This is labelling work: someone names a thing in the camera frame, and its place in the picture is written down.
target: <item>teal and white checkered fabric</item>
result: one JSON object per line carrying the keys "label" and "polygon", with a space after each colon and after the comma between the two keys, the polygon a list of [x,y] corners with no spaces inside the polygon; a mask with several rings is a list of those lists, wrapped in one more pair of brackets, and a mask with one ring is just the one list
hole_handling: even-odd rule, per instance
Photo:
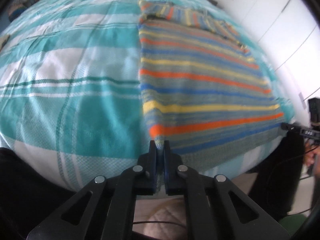
{"label": "teal and white checkered fabric", "polygon": [[[2,33],[0,146],[50,181],[79,190],[96,175],[116,176],[147,152],[138,82],[138,0],[40,0]],[[165,1],[235,24],[206,0]],[[291,103],[263,52],[248,40],[287,120]],[[232,178],[279,142],[274,140],[204,172]]]}

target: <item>triangular cutout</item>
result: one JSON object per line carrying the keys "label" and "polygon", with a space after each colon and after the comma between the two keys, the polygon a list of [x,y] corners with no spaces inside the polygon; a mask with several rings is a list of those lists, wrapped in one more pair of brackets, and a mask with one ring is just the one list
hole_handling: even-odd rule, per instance
{"label": "triangular cutout", "polygon": [[242,224],[249,223],[259,217],[258,213],[244,203],[233,191],[229,191],[229,196]]}
{"label": "triangular cutout", "polygon": [[92,193],[88,191],[77,203],[71,206],[66,212],[61,215],[61,219],[77,226],[82,218],[82,215],[87,207]]}

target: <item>silver screw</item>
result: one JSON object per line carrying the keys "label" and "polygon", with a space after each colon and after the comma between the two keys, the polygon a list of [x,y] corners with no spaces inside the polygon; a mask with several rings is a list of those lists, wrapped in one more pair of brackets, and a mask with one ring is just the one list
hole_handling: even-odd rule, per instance
{"label": "silver screw", "polygon": [[220,174],[216,177],[216,180],[219,182],[224,182],[226,181],[226,176]]}
{"label": "silver screw", "polygon": [[178,171],[187,171],[188,167],[186,165],[179,165],[178,166]]}
{"label": "silver screw", "polygon": [[104,182],[104,177],[103,176],[97,176],[94,178],[95,183],[102,183]]}
{"label": "silver screw", "polygon": [[139,172],[139,171],[142,171],[142,170],[143,170],[143,167],[140,166],[140,165],[136,165],[136,166],[134,166],[132,169],[133,169],[133,171],[135,171],[135,172]]}

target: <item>cabinet handle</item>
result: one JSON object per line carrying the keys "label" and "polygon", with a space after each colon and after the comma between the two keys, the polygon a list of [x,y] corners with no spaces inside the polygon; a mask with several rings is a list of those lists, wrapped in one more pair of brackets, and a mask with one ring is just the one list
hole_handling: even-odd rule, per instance
{"label": "cabinet handle", "polygon": [[290,1],[291,1],[291,0],[288,0],[288,2],[286,3],[286,5],[283,7],[281,13],[283,13],[284,9],[287,8],[287,6],[288,6],[288,4],[289,4]]}

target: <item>green object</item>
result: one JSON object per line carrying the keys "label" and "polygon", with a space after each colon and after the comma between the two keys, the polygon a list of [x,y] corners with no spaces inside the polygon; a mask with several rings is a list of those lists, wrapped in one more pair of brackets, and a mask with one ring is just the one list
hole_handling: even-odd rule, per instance
{"label": "green object", "polygon": [[290,236],[293,236],[306,219],[307,217],[302,214],[290,215],[282,218],[279,221],[279,224],[288,231]]}

